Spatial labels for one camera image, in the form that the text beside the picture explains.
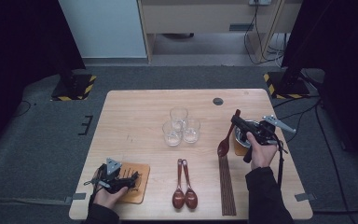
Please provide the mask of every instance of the glass cup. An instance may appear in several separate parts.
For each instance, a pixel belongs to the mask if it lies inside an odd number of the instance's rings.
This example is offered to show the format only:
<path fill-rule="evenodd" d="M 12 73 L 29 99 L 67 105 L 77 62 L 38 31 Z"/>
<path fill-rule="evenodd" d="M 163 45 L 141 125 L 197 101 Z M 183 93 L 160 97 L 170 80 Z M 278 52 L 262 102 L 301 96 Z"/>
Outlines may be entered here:
<path fill-rule="evenodd" d="M 171 109 L 171 122 L 176 131 L 182 131 L 185 128 L 187 115 L 187 109 L 184 107 L 174 107 Z"/>
<path fill-rule="evenodd" d="M 195 143 L 200 136 L 200 121 L 197 119 L 187 119 L 183 129 L 183 140 L 187 143 Z"/>
<path fill-rule="evenodd" d="M 182 132 L 175 130 L 170 120 L 166 121 L 162 125 L 162 131 L 164 132 L 165 143 L 170 147 L 176 147 L 182 141 Z"/>

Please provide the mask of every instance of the person's hand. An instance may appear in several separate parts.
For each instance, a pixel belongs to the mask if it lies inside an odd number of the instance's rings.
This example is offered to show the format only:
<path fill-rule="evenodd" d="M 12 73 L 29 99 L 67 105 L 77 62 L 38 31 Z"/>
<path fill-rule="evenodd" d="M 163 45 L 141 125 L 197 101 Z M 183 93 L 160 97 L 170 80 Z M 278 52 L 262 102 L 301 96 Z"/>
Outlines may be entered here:
<path fill-rule="evenodd" d="M 272 162 L 272 159 L 275 156 L 275 153 L 278 150 L 278 146 L 276 145 L 267 145 L 261 146 L 255 140 L 255 137 L 252 133 L 246 133 L 246 137 L 249 143 L 252 145 L 252 162 L 251 168 L 252 170 L 258 167 L 269 167 Z"/>
<path fill-rule="evenodd" d="M 99 204 L 103 207 L 107 207 L 111 210 L 113 210 L 113 207 L 115 206 L 118 199 L 120 199 L 124 194 L 126 194 L 127 190 L 129 189 L 127 187 L 124 187 L 121 190 L 119 190 L 118 192 L 111 194 L 106 189 L 104 189 L 101 185 L 98 185 L 97 190 L 99 188 L 102 188 L 102 189 L 100 189 L 96 193 L 93 203 L 97 203 L 97 204 Z"/>

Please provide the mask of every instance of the wooden ladle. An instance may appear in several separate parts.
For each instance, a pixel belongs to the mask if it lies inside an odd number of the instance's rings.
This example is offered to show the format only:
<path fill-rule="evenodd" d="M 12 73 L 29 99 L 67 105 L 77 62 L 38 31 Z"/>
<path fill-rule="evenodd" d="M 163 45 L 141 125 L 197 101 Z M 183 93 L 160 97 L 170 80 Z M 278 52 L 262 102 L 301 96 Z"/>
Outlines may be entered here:
<path fill-rule="evenodd" d="M 239 109 L 237 109 L 235 111 L 235 116 L 239 116 L 241 113 L 241 111 Z M 228 134 L 227 134 L 227 137 L 225 139 L 223 139 L 219 146 L 217 147 L 217 155 L 219 157 L 224 157 L 227 155 L 228 151 L 229 151 L 229 142 L 228 142 L 228 139 L 229 139 L 229 136 L 231 135 L 231 132 L 232 130 L 234 129 L 234 124 L 231 122 L 231 126 L 229 127 L 229 131 L 228 131 Z"/>
<path fill-rule="evenodd" d="M 172 196 L 172 204 L 174 208 L 182 208 L 185 204 L 185 194 L 180 186 L 182 176 L 182 159 L 178 160 L 178 186 Z"/>
<path fill-rule="evenodd" d="M 199 203 L 196 192 L 190 186 L 190 178 L 188 177 L 188 168 L 187 161 L 182 160 L 183 169 L 185 170 L 186 182 L 187 182 L 187 191 L 185 195 L 185 202 L 188 208 L 195 209 Z"/>

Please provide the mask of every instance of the sleeve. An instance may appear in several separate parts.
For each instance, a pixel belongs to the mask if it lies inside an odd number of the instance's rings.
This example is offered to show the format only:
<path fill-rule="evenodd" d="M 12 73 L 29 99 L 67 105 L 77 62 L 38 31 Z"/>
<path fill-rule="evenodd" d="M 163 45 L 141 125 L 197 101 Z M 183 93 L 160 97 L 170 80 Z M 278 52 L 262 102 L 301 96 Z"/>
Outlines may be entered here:
<path fill-rule="evenodd" d="M 86 224 L 118 224 L 118 215 L 107 207 L 94 203 L 89 209 Z"/>
<path fill-rule="evenodd" d="M 284 206 L 271 168 L 257 168 L 246 175 L 249 190 L 249 224 L 294 223 Z"/>

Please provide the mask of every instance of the white panel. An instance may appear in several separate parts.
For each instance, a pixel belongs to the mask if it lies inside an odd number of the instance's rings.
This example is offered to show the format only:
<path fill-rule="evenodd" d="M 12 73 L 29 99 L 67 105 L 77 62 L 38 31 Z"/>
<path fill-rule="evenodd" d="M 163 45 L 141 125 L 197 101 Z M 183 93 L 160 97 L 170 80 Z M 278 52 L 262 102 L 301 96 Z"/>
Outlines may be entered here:
<path fill-rule="evenodd" d="M 136 0 L 59 0 L 83 58 L 145 58 Z"/>

